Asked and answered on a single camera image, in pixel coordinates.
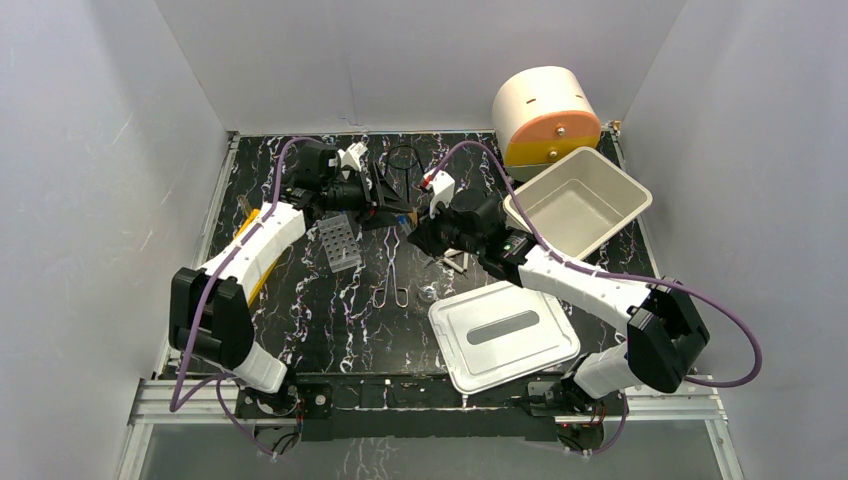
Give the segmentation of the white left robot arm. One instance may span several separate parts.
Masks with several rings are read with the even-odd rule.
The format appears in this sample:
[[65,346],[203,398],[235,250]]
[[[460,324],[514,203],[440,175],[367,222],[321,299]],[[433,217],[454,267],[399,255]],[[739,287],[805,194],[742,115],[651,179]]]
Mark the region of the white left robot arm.
[[206,361],[260,392],[275,416],[294,411],[299,400],[290,369],[255,338],[250,305],[282,254],[328,212],[347,213],[364,230],[392,226],[411,206],[379,168],[364,160],[362,142],[345,149],[298,137],[292,165],[280,157],[270,199],[234,239],[197,268],[171,280],[168,342],[183,359]]

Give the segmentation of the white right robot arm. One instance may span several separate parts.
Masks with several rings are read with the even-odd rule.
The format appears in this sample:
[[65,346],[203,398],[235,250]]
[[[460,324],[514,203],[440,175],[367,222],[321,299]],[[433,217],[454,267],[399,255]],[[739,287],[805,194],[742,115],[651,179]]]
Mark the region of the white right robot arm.
[[638,280],[569,258],[540,234],[508,226],[500,202],[479,190],[420,209],[408,240],[431,257],[449,249],[474,254],[490,276],[554,296],[624,335],[615,347],[580,356],[555,387],[577,414],[630,387],[675,392],[709,342],[680,284]]

